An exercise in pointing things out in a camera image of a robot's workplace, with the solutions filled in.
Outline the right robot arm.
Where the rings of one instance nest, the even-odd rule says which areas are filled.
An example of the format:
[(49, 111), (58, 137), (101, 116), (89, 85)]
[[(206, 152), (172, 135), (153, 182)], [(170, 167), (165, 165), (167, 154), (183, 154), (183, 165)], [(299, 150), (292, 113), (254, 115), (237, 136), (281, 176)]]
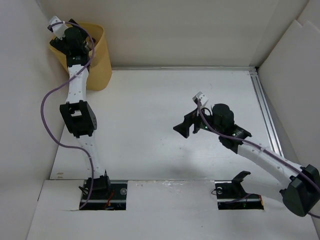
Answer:
[(278, 181), (277, 186), (262, 183), (259, 186), (262, 195), (282, 202), (290, 212), (299, 217), (311, 214), (312, 208), (320, 200), (320, 173), (316, 167), (291, 162), (262, 145), (249, 141), (251, 133), (235, 124), (234, 113), (228, 105), (215, 104), (210, 114), (205, 111), (204, 107), (197, 106), (173, 130), (184, 138), (190, 136), (191, 126), (194, 127), (194, 134), (199, 130), (217, 134), (225, 148), (252, 161)]

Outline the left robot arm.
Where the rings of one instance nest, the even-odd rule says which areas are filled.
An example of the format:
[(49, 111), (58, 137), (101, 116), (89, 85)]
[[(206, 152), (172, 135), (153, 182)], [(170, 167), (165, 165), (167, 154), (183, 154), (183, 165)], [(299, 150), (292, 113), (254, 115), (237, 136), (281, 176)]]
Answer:
[(68, 95), (59, 111), (67, 130), (79, 142), (77, 149), (87, 156), (89, 177), (81, 191), (85, 195), (93, 193), (104, 199), (111, 194), (112, 187), (106, 169), (100, 164), (95, 144), (97, 118), (86, 99), (87, 79), (95, 49), (93, 44), (87, 42), (92, 42), (93, 38), (73, 19), (63, 22), (54, 17), (49, 29), (56, 36), (50, 44), (65, 55), (69, 73)]

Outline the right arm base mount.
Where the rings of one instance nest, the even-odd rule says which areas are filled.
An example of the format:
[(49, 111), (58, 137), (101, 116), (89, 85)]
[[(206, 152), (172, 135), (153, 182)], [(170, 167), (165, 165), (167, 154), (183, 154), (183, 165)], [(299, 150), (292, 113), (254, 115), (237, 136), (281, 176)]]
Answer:
[(251, 173), (242, 171), (231, 180), (216, 180), (211, 195), (216, 196), (218, 210), (264, 210), (262, 197), (247, 193), (241, 183)]

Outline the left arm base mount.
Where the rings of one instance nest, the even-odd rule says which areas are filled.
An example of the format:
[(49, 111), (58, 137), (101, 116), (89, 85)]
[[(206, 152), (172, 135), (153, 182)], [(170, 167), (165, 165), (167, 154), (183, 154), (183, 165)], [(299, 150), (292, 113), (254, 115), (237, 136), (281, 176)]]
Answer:
[(104, 189), (94, 189), (87, 204), (90, 184), (80, 186), (81, 199), (79, 207), (81, 211), (125, 211), (127, 208), (128, 182), (124, 180), (112, 180), (107, 192)]

